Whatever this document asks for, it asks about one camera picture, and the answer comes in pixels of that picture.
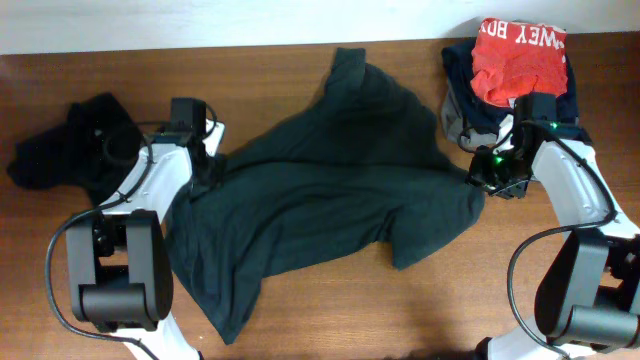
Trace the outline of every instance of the red cloth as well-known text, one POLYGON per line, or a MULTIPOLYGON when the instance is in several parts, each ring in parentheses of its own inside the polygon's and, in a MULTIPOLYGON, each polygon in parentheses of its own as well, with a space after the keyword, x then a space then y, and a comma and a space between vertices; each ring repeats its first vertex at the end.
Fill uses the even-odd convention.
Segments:
POLYGON ((471 87, 486 103, 509 107, 532 91, 567 92, 565 39, 555 26, 532 25, 488 18, 478 31, 471 87))

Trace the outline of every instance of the red clothing with white text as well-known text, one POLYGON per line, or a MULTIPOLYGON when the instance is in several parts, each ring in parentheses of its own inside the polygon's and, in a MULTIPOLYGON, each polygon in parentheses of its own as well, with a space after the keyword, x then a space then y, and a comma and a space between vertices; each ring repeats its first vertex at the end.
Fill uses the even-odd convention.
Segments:
POLYGON ((565 39, 554 26, 485 19, 478 31, 471 87, 494 106, 530 92, 567 92, 565 39))

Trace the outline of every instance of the wooden tabletop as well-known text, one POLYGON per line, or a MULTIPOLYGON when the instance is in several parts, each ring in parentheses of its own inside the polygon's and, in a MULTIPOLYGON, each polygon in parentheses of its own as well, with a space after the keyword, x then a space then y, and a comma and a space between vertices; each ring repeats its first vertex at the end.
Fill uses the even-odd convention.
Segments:
MULTIPOLYGON (((438 113, 446 92, 440 50, 457 40, 366 44, 367 59, 438 113)), ((111 91, 136 121, 167 120, 172 97, 213 105, 227 125, 229 152, 322 94, 337 45, 150 50, 0 57, 0 165, 16 142, 65 121, 69 104, 111 91)), ((595 141, 613 194, 640 222, 640 34, 570 35, 580 121, 595 141)), ((470 155, 438 133, 461 167, 470 155)), ((89 206, 83 191, 27 191, 0 173, 0 358, 131 359, 124 346, 66 332, 45 299, 43 264, 49 239, 71 213, 89 206)), ((380 359, 419 351, 467 350, 516 326, 506 296, 506 269, 526 237, 557 225, 539 184, 524 200, 487 199, 479 222, 453 243, 402 272, 383 244, 263 281, 262 293, 236 343, 225 346, 176 280, 173 314, 206 359, 380 359)), ((559 237, 528 249, 516 270, 525 316, 559 237)), ((54 287, 67 317, 64 246, 56 251, 54 287)), ((618 352, 597 359, 637 359, 618 352)))

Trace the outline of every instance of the folded dark clothing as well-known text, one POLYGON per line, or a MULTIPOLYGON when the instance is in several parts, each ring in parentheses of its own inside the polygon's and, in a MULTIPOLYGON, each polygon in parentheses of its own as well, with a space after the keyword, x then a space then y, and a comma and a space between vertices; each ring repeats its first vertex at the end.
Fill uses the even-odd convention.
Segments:
POLYGON ((16 160, 7 173, 13 182, 27 189, 48 189, 56 185, 83 187, 93 205, 111 196, 133 164, 118 166, 103 154, 103 141, 117 132, 109 153, 117 159, 135 158, 141 133, 113 95, 98 95, 74 103, 67 122, 16 145, 16 160))
MULTIPOLYGON (((513 114, 513 110, 487 104, 473 92, 471 88, 471 80, 473 79, 471 51, 475 44, 476 39, 473 38, 442 49, 442 61, 458 105, 467 120, 466 126, 486 127, 478 128, 478 133, 497 133, 500 122, 507 114, 513 114)), ((557 97, 556 111, 558 121, 574 124, 579 116, 576 79, 568 56, 566 56, 566 61, 567 92, 557 97)))
POLYGON ((225 343, 264 277, 376 241, 404 269, 475 223, 484 195, 435 130, 434 114, 364 50, 338 49, 317 104, 231 154, 221 186, 181 190, 167 217, 171 267, 225 343))

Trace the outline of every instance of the navy blue cloth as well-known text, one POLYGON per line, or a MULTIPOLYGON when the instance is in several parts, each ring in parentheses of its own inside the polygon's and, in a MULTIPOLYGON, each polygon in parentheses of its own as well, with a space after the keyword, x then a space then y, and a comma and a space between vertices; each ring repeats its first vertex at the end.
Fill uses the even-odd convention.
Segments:
MULTIPOLYGON (((471 51, 476 46, 476 39, 465 40, 459 44, 442 49, 442 62, 449 78, 453 93, 465 117, 465 126, 473 125, 478 133, 497 133, 500 122, 513 109, 496 107, 485 103, 476 96, 471 88, 473 79, 473 57, 471 51)), ((567 59, 567 92, 556 100, 558 121, 573 124, 578 117, 576 95, 576 79, 567 59)))

